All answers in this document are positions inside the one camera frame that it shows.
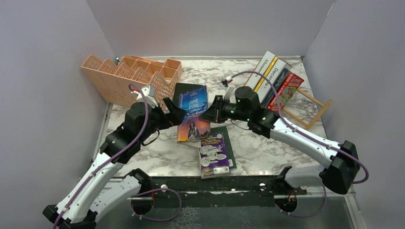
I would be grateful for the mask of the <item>blue Jane Eyre book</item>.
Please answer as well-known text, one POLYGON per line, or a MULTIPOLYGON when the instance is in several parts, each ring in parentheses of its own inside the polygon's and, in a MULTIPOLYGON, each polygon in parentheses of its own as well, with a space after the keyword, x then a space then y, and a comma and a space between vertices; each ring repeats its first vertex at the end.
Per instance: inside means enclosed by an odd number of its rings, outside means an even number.
POLYGON ((208 93, 205 85, 180 94, 179 108, 186 111, 183 122, 178 126, 177 143, 195 146, 210 136, 211 124, 199 116, 208 109, 208 93))

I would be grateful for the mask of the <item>white Afternoon Tea book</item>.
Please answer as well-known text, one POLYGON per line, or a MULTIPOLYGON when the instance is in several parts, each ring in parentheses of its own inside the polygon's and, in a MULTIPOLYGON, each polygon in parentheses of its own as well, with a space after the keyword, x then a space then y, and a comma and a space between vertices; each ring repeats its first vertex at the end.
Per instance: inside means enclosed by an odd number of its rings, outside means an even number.
MULTIPOLYGON (((261 58, 259 63, 257 64, 256 68, 254 69, 255 72, 260 74, 264 74, 264 72, 268 69, 270 64, 272 63, 275 55, 269 51, 265 53, 265 55, 261 58)), ((257 74, 250 74, 249 78, 245 82, 245 86, 250 87, 251 89, 255 89, 257 84, 259 83, 261 76, 257 74)))

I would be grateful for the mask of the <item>brown Decorate Furniture book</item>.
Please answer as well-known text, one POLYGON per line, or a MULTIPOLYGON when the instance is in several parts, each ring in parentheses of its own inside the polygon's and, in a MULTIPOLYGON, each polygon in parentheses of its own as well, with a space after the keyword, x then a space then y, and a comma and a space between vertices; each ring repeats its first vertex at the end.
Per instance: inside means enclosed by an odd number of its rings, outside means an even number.
MULTIPOLYGON (((291 65, 288 64, 284 59, 278 59, 275 65, 273 66, 272 70, 270 71, 269 75, 266 77, 271 83, 274 83, 277 77, 280 75, 280 73, 283 71, 283 69, 286 68, 288 70, 291 69, 291 65)), ((260 88, 257 91, 259 101, 262 102, 264 97, 269 91, 269 88, 271 88, 270 84, 268 81, 264 81, 263 84, 260 86, 260 88)))

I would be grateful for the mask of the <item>Little Women book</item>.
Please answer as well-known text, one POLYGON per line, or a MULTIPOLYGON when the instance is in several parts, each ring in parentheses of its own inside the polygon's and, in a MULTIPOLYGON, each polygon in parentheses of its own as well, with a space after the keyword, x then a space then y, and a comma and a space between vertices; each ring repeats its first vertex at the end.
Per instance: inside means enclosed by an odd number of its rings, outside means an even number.
MULTIPOLYGON (((273 86, 274 86, 276 92, 281 87, 282 83, 284 82, 284 80, 286 79, 286 77, 289 74, 290 74, 290 70, 284 68, 283 71, 280 73, 280 75, 277 77, 277 79, 273 83, 273 86)), ((273 99, 274 95, 275 95, 275 92, 272 90, 272 88, 269 88, 269 91, 266 94, 266 96, 264 97, 263 101, 261 102, 261 105, 263 107, 267 107, 268 104, 270 103, 270 101, 273 99)))

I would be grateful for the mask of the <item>yellow Little Prince book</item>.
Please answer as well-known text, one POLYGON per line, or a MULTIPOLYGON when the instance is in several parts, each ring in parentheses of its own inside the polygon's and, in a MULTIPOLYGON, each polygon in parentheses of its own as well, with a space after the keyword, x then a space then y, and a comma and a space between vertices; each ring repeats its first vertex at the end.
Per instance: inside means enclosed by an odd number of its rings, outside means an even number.
MULTIPOLYGON (((273 66, 275 65, 275 63, 277 62, 278 57, 275 56, 273 58, 273 60, 271 61, 270 65, 268 66, 268 68, 266 69, 266 71, 263 73, 264 77, 267 77, 270 73, 270 71, 272 70, 273 66)), ((258 82, 258 84, 255 86, 254 88, 254 92, 257 92, 258 89, 260 88, 260 86, 263 84, 263 82, 265 81, 265 79, 261 78, 260 81, 258 82)))

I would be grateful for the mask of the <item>red comic paperback book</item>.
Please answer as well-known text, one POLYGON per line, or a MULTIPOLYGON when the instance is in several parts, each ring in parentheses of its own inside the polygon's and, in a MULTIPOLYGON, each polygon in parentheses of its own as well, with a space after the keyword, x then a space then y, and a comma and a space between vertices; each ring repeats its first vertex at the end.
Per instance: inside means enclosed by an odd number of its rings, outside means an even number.
POLYGON ((281 109, 289 102, 304 81, 300 76, 290 72, 277 91, 281 109))

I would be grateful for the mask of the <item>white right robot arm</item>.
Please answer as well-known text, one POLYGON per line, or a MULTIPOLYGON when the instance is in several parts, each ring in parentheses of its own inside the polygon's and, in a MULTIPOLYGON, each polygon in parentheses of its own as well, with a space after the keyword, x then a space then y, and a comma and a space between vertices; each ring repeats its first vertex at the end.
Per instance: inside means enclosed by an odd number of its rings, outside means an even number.
POLYGON ((235 103, 222 95, 215 96, 199 119, 211 123, 224 123, 228 119, 246 121, 253 133, 285 143, 319 163, 285 168, 275 182, 279 193, 287 194, 303 186, 325 186, 337 194, 347 194, 360 170, 353 143, 340 144, 294 125, 277 112, 262 107, 257 93, 250 87, 239 87, 234 95, 235 103))

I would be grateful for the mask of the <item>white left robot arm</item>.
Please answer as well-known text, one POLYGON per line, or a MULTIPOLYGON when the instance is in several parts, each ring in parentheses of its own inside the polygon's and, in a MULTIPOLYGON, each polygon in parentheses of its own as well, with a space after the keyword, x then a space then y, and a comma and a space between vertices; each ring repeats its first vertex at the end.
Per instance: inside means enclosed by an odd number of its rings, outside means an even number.
POLYGON ((104 195, 100 192, 155 132, 180 125, 187 112, 166 97, 165 113, 160 105, 134 103, 125 113, 124 122, 107 135, 91 167, 74 189, 58 204, 48 205, 43 215, 59 229, 93 229, 97 222, 130 196, 152 192, 151 178, 141 169, 133 169, 118 186, 104 195))

